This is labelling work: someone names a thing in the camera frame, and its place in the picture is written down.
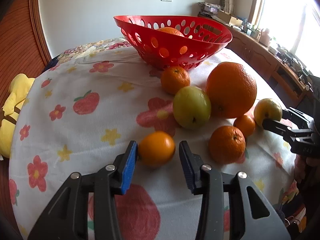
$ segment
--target wooden door frame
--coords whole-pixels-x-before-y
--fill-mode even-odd
[[[45,41],[44,32],[42,29],[40,11],[39,11],[39,1],[29,0],[29,9],[30,9],[30,19],[31,19],[33,34],[36,39],[36,44],[44,65],[47,65],[51,61],[51,55],[47,46],[47,42]]]

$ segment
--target yellow-green fruit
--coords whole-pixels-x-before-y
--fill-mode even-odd
[[[262,127],[263,119],[269,118],[280,121],[282,118],[282,108],[276,100],[265,98],[258,102],[253,115],[256,123]]]

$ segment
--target tangerine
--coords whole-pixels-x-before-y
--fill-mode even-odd
[[[159,28],[158,31],[164,32],[164,33],[170,33],[170,34],[174,34],[174,35],[178,35],[178,36],[182,36],[184,37],[184,35],[178,31],[175,28],[172,27],[163,27],[163,28]]]
[[[234,126],[221,126],[215,130],[209,140],[211,158],[218,164],[234,163],[245,150],[242,132]]]
[[[172,159],[175,149],[174,140],[169,134],[156,131],[139,143],[138,155],[144,165],[157,168]]]
[[[164,91],[175,95],[181,88],[190,85],[190,76],[182,67],[169,67],[162,72],[160,81]]]
[[[234,121],[233,126],[239,128],[245,138],[252,135],[254,130],[256,129],[255,121],[246,114],[238,117]]]
[[[206,93],[211,101],[212,116],[237,118],[253,106],[257,84],[243,65],[222,62],[208,76]]]

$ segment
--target silver screw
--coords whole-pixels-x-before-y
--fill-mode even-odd
[[[203,171],[210,171],[210,170],[212,169],[212,167],[211,167],[209,164],[203,164],[203,165],[201,166],[201,169],[202,169]]]
[[[246,179],[247,178],[247,174],[243,171],[240,171],[238,173],[238,177],[241,178],[241,179]]]
[[[79,172],[74,172],[70,175],[71,179],[78,179],[80,177],[80,173]]]
[[[109,164],[106,166],[107,171],[114,171],[115,169],[116,169],[116,166],[114,166],[113,164]]]

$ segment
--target white wall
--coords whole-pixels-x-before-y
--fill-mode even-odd
[[[219,0],[39,0],[47,44],[52,56],[89,42],[122,36],[115,15],[194,15],[197,3]]]

